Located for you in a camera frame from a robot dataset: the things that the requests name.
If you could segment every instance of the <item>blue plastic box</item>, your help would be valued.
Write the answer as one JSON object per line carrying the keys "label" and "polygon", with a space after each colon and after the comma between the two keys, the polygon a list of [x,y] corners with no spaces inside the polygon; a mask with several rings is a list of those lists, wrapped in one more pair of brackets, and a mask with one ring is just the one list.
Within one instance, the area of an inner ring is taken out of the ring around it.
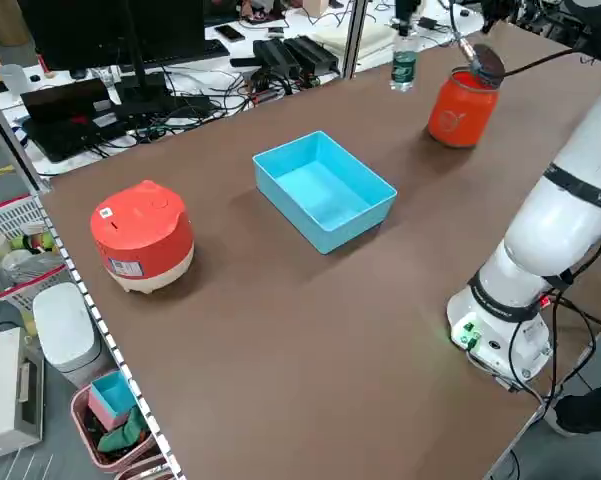
{"label": "blue plastic box", "polygon": [[323,254],[381,223],[396,189],[324,132],[253,157],[258,189]]}
{"label": "blue plastic box", "polygon": [[111,431],[126,423],[136,405],[122,372],[115,371],[91,382],[88,406],[100,423]]}

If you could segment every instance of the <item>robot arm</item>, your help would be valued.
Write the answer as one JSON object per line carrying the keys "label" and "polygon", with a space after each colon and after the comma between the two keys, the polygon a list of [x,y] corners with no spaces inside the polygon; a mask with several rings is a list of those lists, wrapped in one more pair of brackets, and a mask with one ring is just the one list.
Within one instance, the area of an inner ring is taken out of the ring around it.
{"label": "robot arm", "polygon": [[[566,3],[592,32],[601,31],[601,0]],[[555,172],[595,195],[585,197],[582,188],[570,188]],[[580,262],[600,238],[601,96],[530,192],[496,251],[449,300],[453,342],[511,384],[516,377],[533,378],[552,355],[538,300],[553,287],[550,279]]]}

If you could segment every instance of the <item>cell phone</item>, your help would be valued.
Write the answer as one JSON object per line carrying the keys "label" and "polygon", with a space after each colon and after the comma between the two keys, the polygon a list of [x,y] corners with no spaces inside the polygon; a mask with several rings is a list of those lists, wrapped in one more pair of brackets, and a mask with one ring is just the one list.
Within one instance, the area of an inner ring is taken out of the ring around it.
{"label": "cell phone", "polygon": [[215,31],[230,42],[239,42],[244,40],[244,35],[230,25],[220,25],[219,27],[215,28]]}
{"label": "cell phone", "polygon": [[282,27],[269,27],[267,29],[267,36],[269,38],[284,38],[284,30]]}

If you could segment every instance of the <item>green cloth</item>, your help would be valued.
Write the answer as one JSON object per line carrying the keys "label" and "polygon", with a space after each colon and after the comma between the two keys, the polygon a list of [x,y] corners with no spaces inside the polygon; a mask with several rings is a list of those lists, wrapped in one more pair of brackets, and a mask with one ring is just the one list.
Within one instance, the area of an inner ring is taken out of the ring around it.
{"label": "green cloth", "polygon": [[127,423],[104,435],[98,442],[98,451],[113,452],[135,444],[143,431],[148,430],[147,422],[136,406],[129,412]]}

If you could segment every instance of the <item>brown table surface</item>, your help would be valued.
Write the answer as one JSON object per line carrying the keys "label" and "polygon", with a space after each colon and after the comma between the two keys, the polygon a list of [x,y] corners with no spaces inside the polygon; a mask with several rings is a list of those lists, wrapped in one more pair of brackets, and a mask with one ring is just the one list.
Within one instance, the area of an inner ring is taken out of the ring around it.
{"label": "brown table surface", "polygon": [[[511,68],[559,45],[501,25]],[[416,86],[382,67],[71,172],[43,198],[176,457],[195,480],[478,479],[536,408],[471,367],[445,306],[601,92],[601,63],[506,80],[474,150],[423,133],[455,48]],[[256,190],[252,156],[324,130],[398,189],[387,221],[320,255]],[[196,255],[177,283],[126,294],[89,232],[96,205],[153,179],[184,198]],[[574,289],[601,315],[601,261]],[[585,345],[561,316],[560,360]]]}

